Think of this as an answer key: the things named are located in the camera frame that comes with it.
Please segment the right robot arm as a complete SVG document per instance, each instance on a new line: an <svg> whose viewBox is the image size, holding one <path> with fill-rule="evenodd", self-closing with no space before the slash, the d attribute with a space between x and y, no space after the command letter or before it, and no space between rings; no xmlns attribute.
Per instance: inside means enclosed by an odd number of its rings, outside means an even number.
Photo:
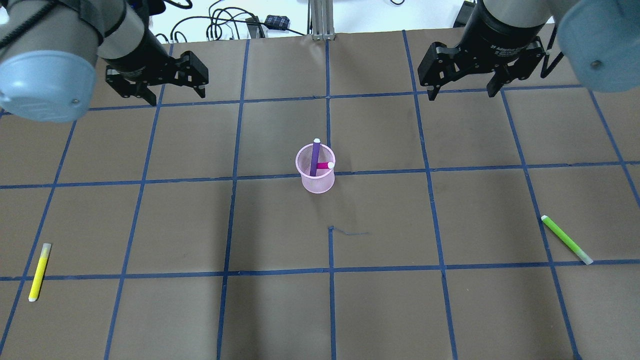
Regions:
<svg viewBox="0 0 640 360"><path fill-rule="evenodd" d="M491 74L494 97L539 64L545 78L567 59L590 91L629 91L640 82L639 12L637 0L478 0L456 46L430 44L418 82L433 101L446 84Z"/></svg>

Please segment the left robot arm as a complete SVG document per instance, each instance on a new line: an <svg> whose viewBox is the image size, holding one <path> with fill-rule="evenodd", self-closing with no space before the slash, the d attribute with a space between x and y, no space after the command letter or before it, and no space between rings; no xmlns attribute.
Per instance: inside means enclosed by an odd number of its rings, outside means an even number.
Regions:
<svg viewBox="0 0 640 360"><path fill-rule="evenodd" d="M157 105L152 86L206 95L210 73L192 51L169 55L151 32L164 0L3 0L0 102L38 122L71 122L90 108L98 59L105 82L122 98Z"/></svg>

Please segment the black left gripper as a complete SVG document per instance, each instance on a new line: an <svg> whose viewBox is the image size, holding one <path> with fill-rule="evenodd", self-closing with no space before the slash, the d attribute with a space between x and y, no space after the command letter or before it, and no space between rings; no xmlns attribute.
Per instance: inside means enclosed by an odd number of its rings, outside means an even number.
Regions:
<svg viewBox="0 0 640 360"><path fill-rule="evenodd" d="M190 50L172 57L138 20L119 20L106 27L102 58L107 64L105 82L120 96L136 96L155 107L157 96L149 87L171 84L206 97L210 73L204 62Z"/></svg>

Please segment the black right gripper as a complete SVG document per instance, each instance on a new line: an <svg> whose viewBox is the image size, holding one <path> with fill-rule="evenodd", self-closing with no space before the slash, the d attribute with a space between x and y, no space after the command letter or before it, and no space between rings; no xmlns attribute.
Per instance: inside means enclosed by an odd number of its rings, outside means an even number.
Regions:
<svg viewBox="0 0 640 360"><path fill-rule="evenodd" d="M486 90L494 98L506 84L528 79L542 61L539 32L546 22L541 0L478 0L457 45L430 44L417 68L418 82L434 101L446 84L491 74Z"/></svg>

